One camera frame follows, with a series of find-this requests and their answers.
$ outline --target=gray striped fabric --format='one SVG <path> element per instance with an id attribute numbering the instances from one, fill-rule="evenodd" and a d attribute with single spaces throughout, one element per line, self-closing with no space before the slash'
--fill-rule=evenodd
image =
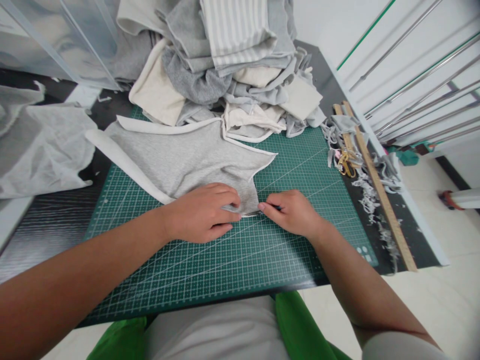
<path id="1" fill-rule="evenodd" d="M 200 0 L 216 68 L 270 55 L 277 36 L 269 29 L 267 0 Z"/>

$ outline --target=white tile floor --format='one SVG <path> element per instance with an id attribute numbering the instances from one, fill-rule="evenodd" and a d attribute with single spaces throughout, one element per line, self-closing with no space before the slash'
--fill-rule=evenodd
<path id="1" fill-rule="evenodd" d="M 401 169 L 403 179 L 451 266 L 385 277 L 440 347 L 452 359 L 480 357 L 480 216 L 474 210 L 451 211 L 437 191 L 457 188 L 434 159 L 420 158 Z M 331 286 L 301 295 L 325 337 L 352 359 L 361 350 Z M 43 360 L 83 360 L 110 324 L 72 331 Z"/>

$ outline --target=white sleeve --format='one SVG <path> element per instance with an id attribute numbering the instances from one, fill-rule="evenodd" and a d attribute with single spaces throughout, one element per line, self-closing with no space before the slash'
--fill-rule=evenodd
<path id="1" fill-rule="evenodd" d="M 363 348 L 362 360 L 447 360 L 449 357 L 431 343 L 404 332 L 382 332 Z"/>

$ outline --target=hand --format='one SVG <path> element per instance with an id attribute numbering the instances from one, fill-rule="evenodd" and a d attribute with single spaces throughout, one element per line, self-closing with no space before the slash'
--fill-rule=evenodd
<path id="1" fill-rule="evenodd" d="M 190 243 L 208 243 L 221 237 L 239 221 L 238 213 L 222 209 L 232 204 L 238 208 L 240 197 L 228 185 L 215 182 L 199 187 L 174 202 L 155 209 L 164 224 L 169 241 L 181 239 Z"/>
<path id="2" fill-rule="evenodd" d="M 310 242 L 333 225 L 317 214 L 308 199 L 298 190 L 270 194 L 258 208 L 289 233 L 306 237 Z"/>

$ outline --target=cutting mat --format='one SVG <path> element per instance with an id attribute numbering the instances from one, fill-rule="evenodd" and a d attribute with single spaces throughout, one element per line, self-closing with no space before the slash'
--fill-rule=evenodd
<path id="1" fill-rule="evenodd" d="M 138 107 L 132 117 L 146 120 Z M 278 153 L 253 178 L 260 201 L 270 193 L 300 190 L 372 266 L 378 265 L 339 171 L 327 167 L 329 149 L 319 128 L 307 128 L 294 138 L 274 134 L 254 147 Z M 85 239 L 160 205 L 113 164 Z M 208 244 L 169 243 L 113 290 L 82 325 L 165 312 L 324 277 L 307 239 L 259 215 L 242 219 L 225 236 Z"/>

